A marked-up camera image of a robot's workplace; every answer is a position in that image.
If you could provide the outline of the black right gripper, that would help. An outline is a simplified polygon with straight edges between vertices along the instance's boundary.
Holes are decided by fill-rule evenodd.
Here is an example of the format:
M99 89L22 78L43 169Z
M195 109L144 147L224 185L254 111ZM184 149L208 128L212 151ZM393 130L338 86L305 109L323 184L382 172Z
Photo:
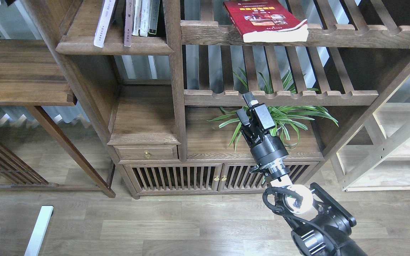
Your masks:
M259 103L251 92L243 94L243 99L249 107L249 115L246 110L237 110L237 116L241 122L241 131L250 147L256 165L250 173L290 173L283 159L288 152L279 137L272 136L270 129L275 127L271 114L264 103Z

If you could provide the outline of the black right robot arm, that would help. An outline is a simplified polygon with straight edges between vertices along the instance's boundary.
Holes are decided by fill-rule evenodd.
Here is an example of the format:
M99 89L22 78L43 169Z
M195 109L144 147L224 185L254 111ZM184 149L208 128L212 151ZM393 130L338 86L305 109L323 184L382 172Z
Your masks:
M267 183L264 204L282 216L292 228L292 239L304 256L364 256L350 238L356 225L353 217L317 183L295 185L283 160L288 152L279 137L270 134L275 123L265 104L251 92L243 98L248 110L237 111L241 132L256 165L251 173L261 173Z

